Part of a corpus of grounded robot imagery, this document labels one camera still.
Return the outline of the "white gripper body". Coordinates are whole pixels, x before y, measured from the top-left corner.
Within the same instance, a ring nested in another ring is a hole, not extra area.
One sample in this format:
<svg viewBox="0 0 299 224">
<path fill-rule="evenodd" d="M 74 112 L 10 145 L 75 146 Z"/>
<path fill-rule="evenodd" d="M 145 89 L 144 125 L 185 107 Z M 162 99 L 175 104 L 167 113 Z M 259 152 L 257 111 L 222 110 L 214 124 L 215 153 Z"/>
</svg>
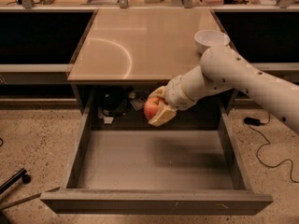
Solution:
<svg viewBox="0 0 299 224">
<path fill-rule="evenodd" d="M 185 111 L 195 105 L 181 86 L 181 76 L 171 79 L 164 87 L 164 99 L 174 109 Z"/>
</svg>

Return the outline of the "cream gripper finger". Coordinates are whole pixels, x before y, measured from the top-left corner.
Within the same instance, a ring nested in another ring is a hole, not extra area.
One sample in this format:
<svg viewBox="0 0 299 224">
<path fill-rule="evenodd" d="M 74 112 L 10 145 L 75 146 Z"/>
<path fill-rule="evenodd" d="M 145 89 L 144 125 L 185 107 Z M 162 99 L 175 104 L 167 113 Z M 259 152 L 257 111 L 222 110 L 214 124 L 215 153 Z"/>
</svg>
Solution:
<svg viewBox="0 0 299 224">
<path fill-rule="evenodd" d="M 153 98 L 153 97 L 159 97 L 161 99 L 164 99 L 165 98 L 165 86 L 161 86 L 161 87 L 157 88 L 155 91 L 153 91 L 149 95 L 149 98 Z"/>
<path fill-rule="evenodd" d="M 177 114 L 177 110 L 164 104 L 157 114 L 149 120 L 149 124 L 155 127 L 161 126 L 171 120 Z"/>
</svg>

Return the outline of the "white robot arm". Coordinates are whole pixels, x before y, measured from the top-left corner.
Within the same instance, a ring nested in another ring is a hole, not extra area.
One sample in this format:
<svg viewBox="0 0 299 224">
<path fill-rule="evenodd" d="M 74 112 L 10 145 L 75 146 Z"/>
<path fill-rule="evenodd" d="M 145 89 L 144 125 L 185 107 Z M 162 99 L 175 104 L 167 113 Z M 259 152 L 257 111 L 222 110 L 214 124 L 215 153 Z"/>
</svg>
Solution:
<svg viewBox="0 0 299 224">
<path fill-rule="evenodd" d="M 179 110 L 230 89 L 245 93 L 299 133 L 299 87 L 255 68 L 225 46 L 207 49 L 198 66 L 153 91 L 145 103 L 144 114 L 150 125 L 158 127 L 173 119 Z"/>
</svg>

